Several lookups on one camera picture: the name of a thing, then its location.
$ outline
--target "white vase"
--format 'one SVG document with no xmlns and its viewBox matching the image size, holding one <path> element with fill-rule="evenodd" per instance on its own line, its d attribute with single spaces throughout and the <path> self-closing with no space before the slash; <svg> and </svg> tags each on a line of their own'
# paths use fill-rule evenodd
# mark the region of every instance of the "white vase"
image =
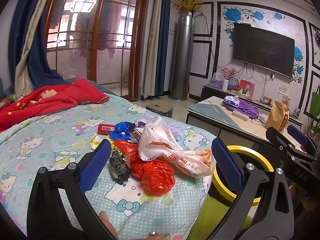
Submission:
<svg viewBox="0 0 320 240">
<path fill-rule="evenodd" d="M 228 84 L 229 84 L 229 80 L 228 79 L 224 79 L 223 80 L 223 83 L 222 83 L 222 90 L 223 91 L 227 91 L 227 88 L 228 88 Z"/>
</svg>

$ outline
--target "bed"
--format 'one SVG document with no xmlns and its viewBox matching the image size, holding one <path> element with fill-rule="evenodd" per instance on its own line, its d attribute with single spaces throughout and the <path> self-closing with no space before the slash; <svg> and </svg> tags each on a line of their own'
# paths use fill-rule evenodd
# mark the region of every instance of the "bed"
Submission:
<svg viewBox="0 0 320 240">
<path fill-rule="evenodd" d="M 137 122 L 145 113 L 157 116 L 110 92 L 108 95 L 110 100 L 105 104 L 80 105 L 29 118 L 0 133 L 0 201 L 23 233 L 26 234 L 31 187 L 40 167 L 62 169 L 70 162 L 79 162 L 84 154 L 92 152 L 90 140 L 99 123 Z M 167 123 L 176 122 L 163 118 Z M 185 136 L 178 141 L 183 148 L 194 150 L 211 146 L 214 135 L 184 125 Z M 97 213 L 108 214 L 121 240 L 144 238 L 152 231 L 170 233 L 170 240 L 184 240 L 197 218 L 212 177 L 194 179 L 176 168 L 174 175 L 176 183 L 172 190 L 155 196 L 147 194 L 141 181 L 134 178 L 124 185 L 116 184 L 106 165 L 86 197 Z M 63 190 L 60 195 L 72 225 L 81 228 Z M 139 205 L 131 210 L 119 208 L 127 202 Z"/>
</svg>

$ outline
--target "metal screw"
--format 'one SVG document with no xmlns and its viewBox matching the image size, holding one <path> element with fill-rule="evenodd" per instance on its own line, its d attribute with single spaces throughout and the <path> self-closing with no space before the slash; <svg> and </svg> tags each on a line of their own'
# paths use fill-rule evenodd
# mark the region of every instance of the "metal screw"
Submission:
<svg viewBox="0 0 320 240">
<path fill-rule="evenodd" d="M 248 170 L 251 170 L 251 171 L 254 169 L 254 165 L 252 163 L 248 163 L 246 167 Z"/>
<path fill-rule="evenodd" d="M 74 170 L 74 169 L 76 168 L 76 166 L 77 166 L 76 163 L 70 163 L 70 164 L 68 165 L 68 169 L 69 169 L 69 170 Z"/>
<path fill-rule="evenodd" d="M 41 167 L 38 172 L 41 174 L 41 173 L 44 173 L 45 172 L 45 167 Z"/>
<path fill-rule="evenodd" d="M 276 171 L 277 171 L 279 174 L 282 174 L 282 173 L 283 173 L 283 170 L 280 169 L 280 168 L 277 168 Z"/>
<path fill-rule="evenodd" d="M 155 232 L 155 231 L 152 231 L 152 232 L 148 235 L 148 237 L 155 236 L 155 235 L 158 235 L 158 233 Z"/>
</svg>

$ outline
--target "paper sign on wall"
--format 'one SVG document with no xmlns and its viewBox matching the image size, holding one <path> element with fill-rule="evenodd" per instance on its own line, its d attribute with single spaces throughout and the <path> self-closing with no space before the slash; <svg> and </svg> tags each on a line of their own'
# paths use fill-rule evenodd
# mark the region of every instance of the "paper sign on wall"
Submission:
<svg viewBox="0 0 320 240">
<path fill-rule="evenodd" d="M 283 94 L 285 96 L 289 96 L 289 85 L 288 84 L 283 84 L 279 83 L 279 88 L 278 88 L 278 93 Z"/>
</svg>

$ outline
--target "purple cloth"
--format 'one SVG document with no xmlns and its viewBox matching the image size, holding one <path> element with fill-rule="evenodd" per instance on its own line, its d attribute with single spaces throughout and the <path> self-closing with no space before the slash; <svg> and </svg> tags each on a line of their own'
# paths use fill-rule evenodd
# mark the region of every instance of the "purple cloth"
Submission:
<svg viewBox="0 0 320 240">
<path fill-rule="evenodd" d="M 262 116 L 260 116 L 260 113 L 258 111 L 257 106 L 254 106 L 250 103 L 242 101 L 241 99 L 239 100 L 238 107 L 227 105 L 226 109 L 228 109 L 230 111 L 238 111 L 240 113 L 243 113 L 243 114 L 249 116 L 251 119 L 258 119 L 258 118 L 264 119 Z"/>
</svg>

